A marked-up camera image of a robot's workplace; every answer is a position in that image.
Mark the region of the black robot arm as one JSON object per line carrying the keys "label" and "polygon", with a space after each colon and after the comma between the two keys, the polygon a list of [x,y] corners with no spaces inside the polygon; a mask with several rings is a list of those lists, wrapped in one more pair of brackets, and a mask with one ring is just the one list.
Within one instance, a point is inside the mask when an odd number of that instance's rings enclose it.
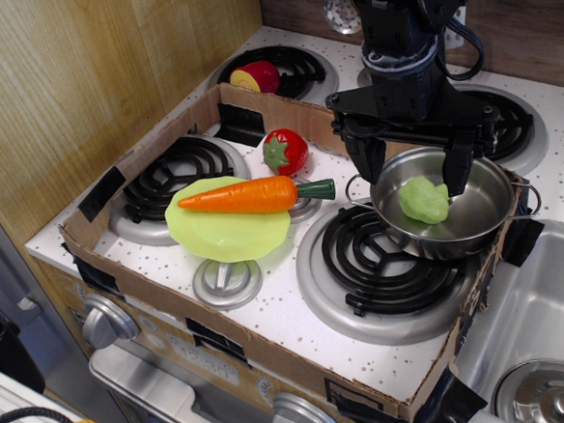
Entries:
{"label": "black robot arm", "polygon": [[376,183],[386,142],[443,148],[450,196],[465,191],[475,159],[494,150],[496,106],[453,86],[444,32],[483,46],[455,13],[468,0],[351,0],[362,22],[367,87],[332,94],[325,105],[358,173]]}

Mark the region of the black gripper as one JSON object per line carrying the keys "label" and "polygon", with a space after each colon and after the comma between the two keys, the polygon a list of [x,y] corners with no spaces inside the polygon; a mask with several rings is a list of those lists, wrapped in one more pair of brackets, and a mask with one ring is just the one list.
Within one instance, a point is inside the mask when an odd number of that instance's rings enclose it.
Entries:
{"label": "black gripper", "polygon": [[499,118],[495,105],[458,91],[435,66],[395,79],[373,74],[370,85],[332,94],[325,105],[334,113],[335,133],[368,183],[381,175],[384,140],[449,143],[442,172],[450,197],[465,192],[474,140],[490,140]]}

